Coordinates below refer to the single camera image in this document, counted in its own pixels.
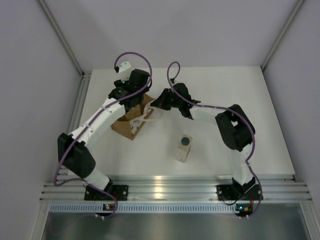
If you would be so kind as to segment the clear bottle dark cap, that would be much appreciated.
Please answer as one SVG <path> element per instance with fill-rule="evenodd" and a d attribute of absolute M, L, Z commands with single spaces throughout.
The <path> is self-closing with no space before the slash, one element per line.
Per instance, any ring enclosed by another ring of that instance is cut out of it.
<path fill-rule="evenodd" d="M 183 135 L 178 142 L 176 149 L 176 159 L 182 163 L 187 160 L 188 154 L 191 150 L 193 138 L 189 135 Z"/>

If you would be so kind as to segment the jute watermelon canvas bag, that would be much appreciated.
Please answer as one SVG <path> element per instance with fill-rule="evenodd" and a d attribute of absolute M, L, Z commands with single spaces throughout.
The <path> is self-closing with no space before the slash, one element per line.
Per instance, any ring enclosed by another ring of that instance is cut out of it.
<path fill-rule="evenodd" d="M 111 125 L 111 129 L 133 141 L 145 123 L 161 119 L 161 110 L 151 106 L 154 100 L 154 98 L 145 93 L 142 102 L 115 121 Z"/>

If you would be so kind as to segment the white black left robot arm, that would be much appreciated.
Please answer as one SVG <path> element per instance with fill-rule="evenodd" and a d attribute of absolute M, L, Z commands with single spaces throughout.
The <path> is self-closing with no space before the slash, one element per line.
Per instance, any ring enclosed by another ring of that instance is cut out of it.
<path fill-rule="evenodd" d="M 115 88 L 101 107 L 77 129 L 57 139 L 59 165 L 86 182 L 102 200 L 112 196 L 113 181 L 98 169 L 91 150 L 116 120 L 143 101 L 152 80 L 152 75 L 141 69 L 120 70 L 118 74 L 122 78 L 114 82 Z"/>

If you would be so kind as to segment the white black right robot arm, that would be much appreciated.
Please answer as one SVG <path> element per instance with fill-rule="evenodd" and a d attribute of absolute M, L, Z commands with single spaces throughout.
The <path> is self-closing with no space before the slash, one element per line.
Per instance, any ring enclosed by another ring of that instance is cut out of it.
<path fill-rule="evenodd" d="M 232 184 L 220 187 L 222 201 L 245 200 L 256 186 L 250 158 L 253 155 L 255 128 L 238 104 L 228 108 L 201 105 L 192 99 L 184 83 L 165 88 L 151 103 L 152 107 L 169 111 L 176 108 L 183 117 L 214 124 L 218 127 L 223 143 L 232 152 Z"/>

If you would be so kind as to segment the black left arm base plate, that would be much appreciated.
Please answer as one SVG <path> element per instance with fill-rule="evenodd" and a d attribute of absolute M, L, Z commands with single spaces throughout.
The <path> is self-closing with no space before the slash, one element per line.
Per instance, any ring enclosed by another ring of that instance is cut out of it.
<path fill-rule="evenodd" d="M 111 192 L 109 194 L 112 195 L 117 201 L 127 201 L 128 194 L 129 194 L 129 186 L 118 185 L 118 184 L 113 185 Z M 84 200 L 85 201 L 112 201 L 113 199 L 99 190 L 93 189 L 90 186 L 86 186 Z"/>

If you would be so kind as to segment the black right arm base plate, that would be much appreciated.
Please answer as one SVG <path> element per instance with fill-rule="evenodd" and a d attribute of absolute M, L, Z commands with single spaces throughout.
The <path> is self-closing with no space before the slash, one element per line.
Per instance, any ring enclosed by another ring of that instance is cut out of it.
<path fill-rule="evenodd" d="M 232 184 L 222 184 L 216 186 L 219 201 L 258 201 L 261 197 L 259 185 L 254 185 L 246 193 L 241 193 Z"/>

